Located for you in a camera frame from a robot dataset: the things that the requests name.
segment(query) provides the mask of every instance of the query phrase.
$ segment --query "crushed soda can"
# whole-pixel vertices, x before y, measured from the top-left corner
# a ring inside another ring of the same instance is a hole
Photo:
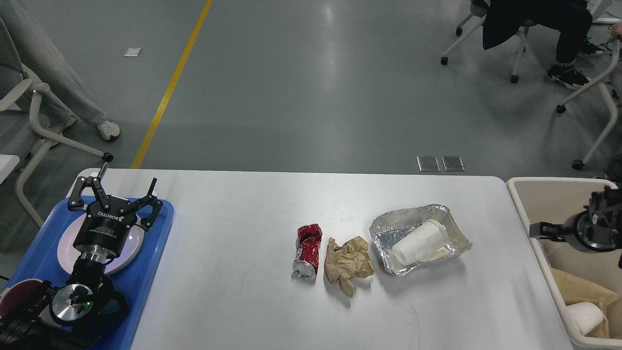
[[[306,225],[298,229],[296,258],[292,267],[299,278],[310,280],[317,275],[320,265],[320,242],[322,229],[318,224]]]

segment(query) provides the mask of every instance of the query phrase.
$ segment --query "brown paper in bin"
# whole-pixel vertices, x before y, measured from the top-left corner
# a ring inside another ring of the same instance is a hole
[[[366,278],[374,274],[374,268],[369,261],[367,249],[369,244],[361,236],[347,241],[342,247],[335,243],[335,239],[328,239],[324,271],[330,283],[339,283],[341,290],[350,298],[354,296],[355,286],[352,279]]]
[[[609,320],[607,319],[607,307],[620,298],[620,295],[597,285],[594,282],[571,275],[556,268],[550,269],[555,279],[555,284],[564,299],[566,305],[589,301],[605,315],[605,319],[586,336],[594,338],[609,338]]]

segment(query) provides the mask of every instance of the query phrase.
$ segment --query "hand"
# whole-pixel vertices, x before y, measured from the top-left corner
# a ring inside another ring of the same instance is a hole
[[[622,23],[617,23],[611,26],[611,36],[617,38],[622,37]]]

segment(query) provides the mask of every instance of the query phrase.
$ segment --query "aluminum foil tray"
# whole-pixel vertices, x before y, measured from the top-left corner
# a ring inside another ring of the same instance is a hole
[[[449,242],[448,255],[428,262],[415,262],[403,266],[393,254],[392,247],[407,234],[421,226],[427,219],[440,222],[447,230]],[[369,227],[371,240],[383,260],[384,269],[395,276],[404,276],[415,268],[433,265],[455,257],[471,249],[471,242],[462,234],[453,220],[449,208],[440,204],[430,204],[424,207],[398,209],[386,212],[375,218]]]

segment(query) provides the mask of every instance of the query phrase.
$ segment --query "white paper cup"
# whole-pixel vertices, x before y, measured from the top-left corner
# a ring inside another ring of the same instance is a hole
[[[415,262],[427,261],[447,244],[447,231],[440,222],[429,219],[393,245],[397,261],[408,266]]]
[[[568,305],[566,310],[570,313],[570,318],[583,336],[591,332],[605,319],[598,306],[587,301]]]

